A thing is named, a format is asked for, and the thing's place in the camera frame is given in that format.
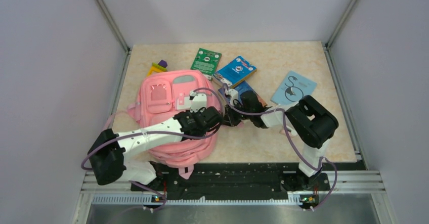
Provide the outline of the pink student backpack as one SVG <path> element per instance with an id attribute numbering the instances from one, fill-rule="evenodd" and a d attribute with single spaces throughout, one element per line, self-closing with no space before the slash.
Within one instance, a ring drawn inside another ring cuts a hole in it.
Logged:
<path id="1" fill-rule="evenodd" d="M 138 123 L 138 129 L 158 124 L 181 111 L 190 110 L 191 91 L 205 93 L 207 108 L 213 106 L 222 113 L 221 101 L 210 81 L 196 70 L 163 72 L 146 77 L 139 88 L 136 102 L 128 107 L 127 112 Z M 147 152 L 161 163 L 177 168 L 179 175 L 188 179 L 194 165 L 213 151 L 219 127 L 208 138 L 165 144 Z M 155 179 L 155 169 L 150 163 L 131 164 L 130 160 L 126 163 L 131 170 L 122 176 L 144 184 Z"/>

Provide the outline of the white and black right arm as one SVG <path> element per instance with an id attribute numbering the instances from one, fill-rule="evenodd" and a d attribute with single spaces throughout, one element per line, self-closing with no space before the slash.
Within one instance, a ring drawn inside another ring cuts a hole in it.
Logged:
<path id="1" fill-rule="evenodd" d="M 339 126 L 337 118 L 312 96 L 304 96 L 292 106 L 264 106 L 252 90 L 241 94 L 235 89 L 222 90 L 225 106 L 225 124 L 237 126 L 250 121 L 258 128 L 281 126 L 288 140 L 299 136 L 304 143 L 302 151 L 294 144 L 293 150 L 300 159 L 296 182 L 304 190 L 317 183 L 329 140 Z"/>

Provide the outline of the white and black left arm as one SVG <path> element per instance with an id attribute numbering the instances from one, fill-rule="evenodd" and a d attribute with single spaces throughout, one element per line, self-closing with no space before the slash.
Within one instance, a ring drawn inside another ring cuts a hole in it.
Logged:
<path id="1" fill-rule="evenodd" d="M 89 149 L 87 160 L 97 184 L 108 185 L 129 173 L 126 161 L 133 156 L 165 144 L 208 138 L 222 121 L 222 113 L 211 106 L 181 111 L 163 122 L 129 132 L 114 133 L 108 128 Z"/>

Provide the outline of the sunset cover paperback book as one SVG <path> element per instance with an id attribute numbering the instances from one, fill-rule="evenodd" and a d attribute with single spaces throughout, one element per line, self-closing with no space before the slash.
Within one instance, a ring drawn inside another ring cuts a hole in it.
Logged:
<path id="1" fill-rule="evenodd" d="M 242 104 L 241 95 L 246 91 L 254 92 L 259 102 L 262 104 L 262 106 L 267 106 L 267 103 L 263 100 L 263 98 L 260 97 L 259 94 L 257 94 L 256 91 L 246 81 L 243 81 L 240 84 L 238 84 L 236 87 L 234 87 L 234 90 L 237 91 L 237 96 L 234 98 L 233 102 L 230 101 L 231 97 L 229 95 L 226 95 L 226 98 L 228 99 L 228 101 L 234 106 L 238 104 Z"/>

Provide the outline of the blue paperback book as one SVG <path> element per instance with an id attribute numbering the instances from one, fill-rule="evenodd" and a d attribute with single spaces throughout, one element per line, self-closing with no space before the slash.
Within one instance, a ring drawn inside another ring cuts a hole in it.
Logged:
<path id="1" fill-rule="evenodd" d="M 226 66 L 216 71 L 212 75 L 212 79 L 220 86 L 226 84 L 228 88 L 234 88 L 256 72 L 257 68 L 254 65 L 242 56 L 237 56 Z"/>

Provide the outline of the green paperback book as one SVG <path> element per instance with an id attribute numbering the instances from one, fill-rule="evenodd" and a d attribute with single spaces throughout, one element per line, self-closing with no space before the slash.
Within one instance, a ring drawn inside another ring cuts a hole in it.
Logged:
<path id="1" fill-rule="evenodd" d="M 217 71 L 221 57 L 222 54 L 219 52 L 199 48 L 190 69 L 198 70 L 208 80 L 212 80 L 212 75 Z"/>

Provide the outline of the light blue thin booklet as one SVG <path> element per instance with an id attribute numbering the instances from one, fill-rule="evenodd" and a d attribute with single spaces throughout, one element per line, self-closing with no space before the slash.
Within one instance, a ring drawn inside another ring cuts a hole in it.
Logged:
<path id="1" fill-rule="evenodd" d="M 311 95 L 317 83 L 294 72 L 289 71 L 279 87 L 272 95 L 270 101 L 277 105 L 289 105 Z"/>

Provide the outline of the yellow and purple toy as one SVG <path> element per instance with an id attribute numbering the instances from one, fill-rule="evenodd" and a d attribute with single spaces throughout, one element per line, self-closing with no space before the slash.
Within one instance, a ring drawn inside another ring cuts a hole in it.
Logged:
<path id="1" fill-rule="evenodd" d="M 146 76 L 155 73 L 167 72 L 168 63 L 165 60 L 160 60 L 158 63 L 152 63 Z"/>

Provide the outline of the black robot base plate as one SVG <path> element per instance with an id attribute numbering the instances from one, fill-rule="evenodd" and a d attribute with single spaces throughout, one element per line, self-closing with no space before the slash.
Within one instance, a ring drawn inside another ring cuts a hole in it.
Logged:
<path id="1" fill-rule="evenodd" d="M 306 177 L 297 163 L 200 163 L 188 179 L 177 170 L 156 163 L 156 179 L 148 188 L 168 200 L 285 200 L 289 192 L 329 191 L 325 173 Z"/>

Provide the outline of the aluminium frame rail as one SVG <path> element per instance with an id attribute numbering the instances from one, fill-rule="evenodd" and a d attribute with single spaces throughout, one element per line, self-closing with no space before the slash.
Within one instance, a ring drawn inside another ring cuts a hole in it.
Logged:
<path id="1" fill-rule="evenodd" d="M 397 223 L 375 170 L 324 171 L 331 184 L 318 194 L 289 192 L 285 200 L 168 200 L 119 180 L 99 186 L 87 172 L 73 223 Z"/>

